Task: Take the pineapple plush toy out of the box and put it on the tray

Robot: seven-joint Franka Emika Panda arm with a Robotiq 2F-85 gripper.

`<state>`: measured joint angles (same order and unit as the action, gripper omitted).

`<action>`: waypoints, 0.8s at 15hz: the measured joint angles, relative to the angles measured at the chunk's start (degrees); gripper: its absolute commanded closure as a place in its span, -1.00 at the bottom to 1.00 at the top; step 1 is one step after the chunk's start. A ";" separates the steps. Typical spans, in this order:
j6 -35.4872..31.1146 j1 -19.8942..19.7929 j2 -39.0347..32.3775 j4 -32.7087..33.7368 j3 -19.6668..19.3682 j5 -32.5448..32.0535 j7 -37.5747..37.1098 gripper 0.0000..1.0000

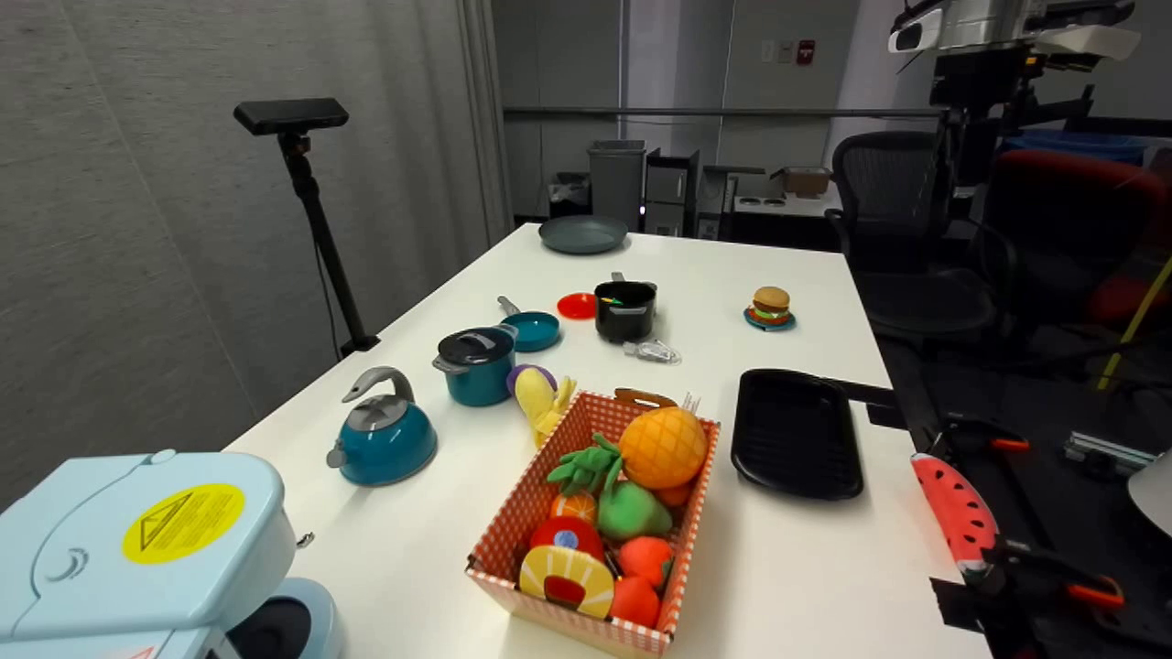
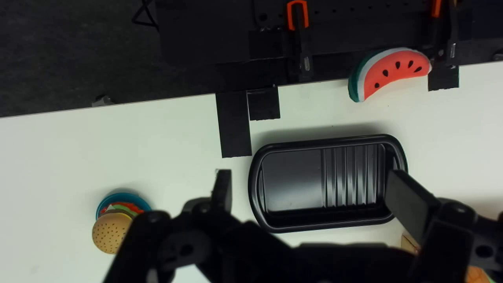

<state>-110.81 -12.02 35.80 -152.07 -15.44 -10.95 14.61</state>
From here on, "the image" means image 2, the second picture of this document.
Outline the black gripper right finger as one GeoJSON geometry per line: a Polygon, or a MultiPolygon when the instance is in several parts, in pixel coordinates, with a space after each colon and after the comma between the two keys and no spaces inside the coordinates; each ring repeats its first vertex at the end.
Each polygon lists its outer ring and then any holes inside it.
{"type": "Polygon", "coordinates": [[[389,172],[386,204],[419,243],[427,238],[430,220],[439,209],[438,198],[402,169],[389,172]]]}

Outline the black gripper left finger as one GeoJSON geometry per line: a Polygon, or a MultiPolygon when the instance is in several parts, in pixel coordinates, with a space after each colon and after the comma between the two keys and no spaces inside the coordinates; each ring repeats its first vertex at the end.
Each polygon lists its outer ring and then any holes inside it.
{"type": "Polygon", "coordinates": [[[219,169],[215,190],[211,194],[211,201],[215,207],[219,207],[222,210],[230,210],[233,202],[233,177],[230,169],[219,169]]]}

